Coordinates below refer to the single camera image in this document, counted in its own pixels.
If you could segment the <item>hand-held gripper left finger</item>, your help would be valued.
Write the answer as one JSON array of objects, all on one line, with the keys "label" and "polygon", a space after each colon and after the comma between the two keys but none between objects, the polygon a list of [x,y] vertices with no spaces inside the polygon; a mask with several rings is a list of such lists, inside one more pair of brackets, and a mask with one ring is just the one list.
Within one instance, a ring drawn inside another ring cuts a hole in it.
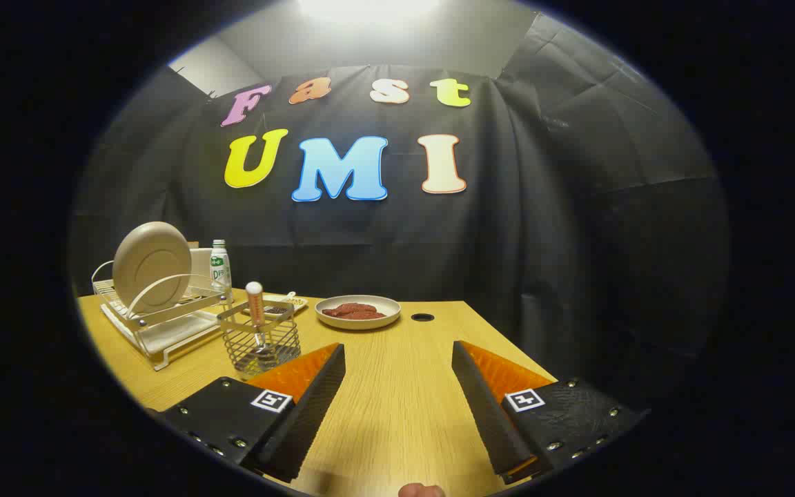
[{"label": "hand-held gripper left finger", "polygon": [[218,458],[291,483],[344,375],[344,345],[332,343],[251,380],[215,378],[170,408],[146,411]]}]

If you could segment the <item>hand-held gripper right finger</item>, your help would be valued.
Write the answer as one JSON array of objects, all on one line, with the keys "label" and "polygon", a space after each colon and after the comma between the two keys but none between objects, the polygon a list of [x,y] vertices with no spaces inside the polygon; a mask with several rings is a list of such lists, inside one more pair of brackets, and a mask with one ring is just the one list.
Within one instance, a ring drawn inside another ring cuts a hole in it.
[{"label": "hand-held gripper right finger", "polygon": [[451,367],[490,465],[506,484],[565,471],[608,447],[647,415],[586,380],[549,380],[463,340],[453,343]]}]

